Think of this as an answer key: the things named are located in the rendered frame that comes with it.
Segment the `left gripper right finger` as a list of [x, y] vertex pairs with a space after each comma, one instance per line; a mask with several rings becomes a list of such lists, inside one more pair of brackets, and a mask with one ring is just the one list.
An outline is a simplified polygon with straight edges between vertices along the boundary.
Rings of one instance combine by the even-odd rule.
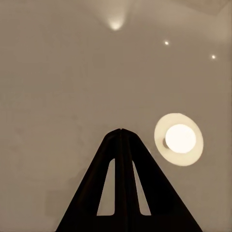
[[[203, 232], [140, 137], [121, 130], [129, 232]], [[140, 213], [132, 161], [151, 216]]]

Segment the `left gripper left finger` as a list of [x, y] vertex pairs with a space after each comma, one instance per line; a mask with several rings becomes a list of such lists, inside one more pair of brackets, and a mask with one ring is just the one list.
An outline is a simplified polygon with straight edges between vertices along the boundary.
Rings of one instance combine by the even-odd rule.
[[[121, 129], [108, 133], [56, 232], [129, 232]], [[115, 213], [97, 216], [109, 163], [115, 159]]]

